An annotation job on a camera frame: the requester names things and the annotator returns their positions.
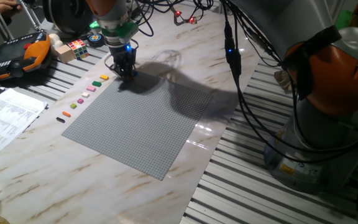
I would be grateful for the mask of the person's hand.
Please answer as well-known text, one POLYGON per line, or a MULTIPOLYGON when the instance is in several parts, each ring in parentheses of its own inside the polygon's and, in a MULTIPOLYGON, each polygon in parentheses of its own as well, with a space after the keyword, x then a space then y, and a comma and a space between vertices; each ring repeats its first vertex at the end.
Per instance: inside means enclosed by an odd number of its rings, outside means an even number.
POLYGON ((0 0, 0 14, 5 17, 12 17, 22 10, 22 5, 15 0, 0 0))

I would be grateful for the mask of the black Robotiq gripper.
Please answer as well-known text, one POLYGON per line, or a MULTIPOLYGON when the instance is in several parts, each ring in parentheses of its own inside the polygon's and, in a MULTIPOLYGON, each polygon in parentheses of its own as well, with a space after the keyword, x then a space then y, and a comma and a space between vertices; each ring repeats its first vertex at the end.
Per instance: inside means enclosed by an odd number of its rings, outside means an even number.
POLYGON ((110 48, 113 64, 109 67, 115 69, 115 72, 121 80, 132 81, 134 79, 133 67, 135 64, 137 49, 130 45, 110 48))

